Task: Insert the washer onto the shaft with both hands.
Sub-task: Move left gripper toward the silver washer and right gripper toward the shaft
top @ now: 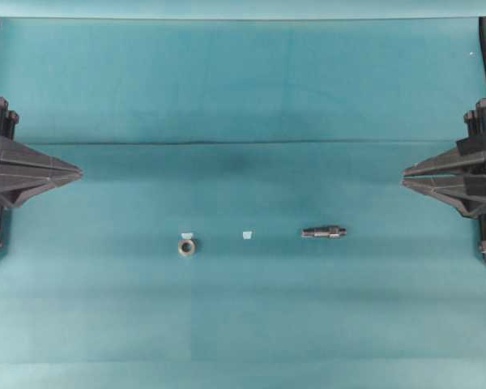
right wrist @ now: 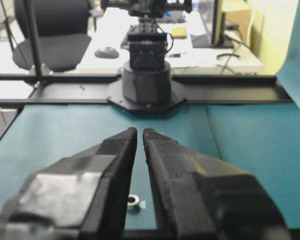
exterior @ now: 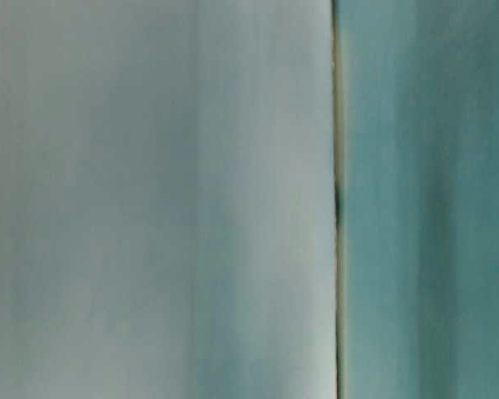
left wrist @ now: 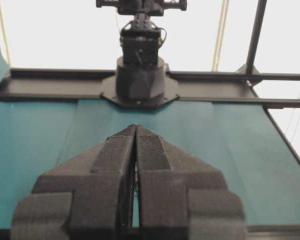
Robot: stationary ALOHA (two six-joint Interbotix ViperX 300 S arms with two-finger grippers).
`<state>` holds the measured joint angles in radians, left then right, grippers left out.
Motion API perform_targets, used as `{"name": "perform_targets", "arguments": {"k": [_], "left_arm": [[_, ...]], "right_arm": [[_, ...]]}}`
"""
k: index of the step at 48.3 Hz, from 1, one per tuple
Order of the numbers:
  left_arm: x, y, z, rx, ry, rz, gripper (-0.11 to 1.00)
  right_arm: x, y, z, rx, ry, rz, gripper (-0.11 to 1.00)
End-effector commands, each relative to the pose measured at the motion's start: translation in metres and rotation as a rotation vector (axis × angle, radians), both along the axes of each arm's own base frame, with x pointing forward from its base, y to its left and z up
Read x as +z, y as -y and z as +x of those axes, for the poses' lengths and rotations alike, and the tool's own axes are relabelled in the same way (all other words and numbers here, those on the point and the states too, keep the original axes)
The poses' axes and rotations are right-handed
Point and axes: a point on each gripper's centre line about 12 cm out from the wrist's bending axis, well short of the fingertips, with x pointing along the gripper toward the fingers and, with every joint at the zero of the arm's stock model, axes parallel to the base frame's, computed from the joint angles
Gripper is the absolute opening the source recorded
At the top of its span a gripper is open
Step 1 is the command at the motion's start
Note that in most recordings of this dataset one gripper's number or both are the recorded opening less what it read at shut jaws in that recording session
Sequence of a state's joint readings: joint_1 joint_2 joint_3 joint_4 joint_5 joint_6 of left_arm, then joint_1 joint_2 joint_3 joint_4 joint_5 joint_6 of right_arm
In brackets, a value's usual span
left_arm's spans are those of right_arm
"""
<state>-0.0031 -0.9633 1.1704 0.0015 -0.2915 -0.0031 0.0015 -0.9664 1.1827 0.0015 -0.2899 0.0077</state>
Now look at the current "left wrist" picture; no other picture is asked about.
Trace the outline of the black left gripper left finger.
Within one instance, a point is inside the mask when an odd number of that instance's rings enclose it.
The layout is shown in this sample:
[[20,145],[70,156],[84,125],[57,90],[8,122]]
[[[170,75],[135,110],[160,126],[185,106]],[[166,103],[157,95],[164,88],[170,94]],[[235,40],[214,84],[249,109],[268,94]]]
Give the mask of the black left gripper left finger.
[[12,240],[118,240],[132,223],[136,127],[40,175],[12,218]]

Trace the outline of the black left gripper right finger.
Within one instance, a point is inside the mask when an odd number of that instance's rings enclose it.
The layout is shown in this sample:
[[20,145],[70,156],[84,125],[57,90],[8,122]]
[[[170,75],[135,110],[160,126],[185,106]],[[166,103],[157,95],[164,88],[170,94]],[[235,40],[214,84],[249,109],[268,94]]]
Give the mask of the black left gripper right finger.
[[143,240],[244,240],[241,199],[223,173],[138,125],[140,235]]

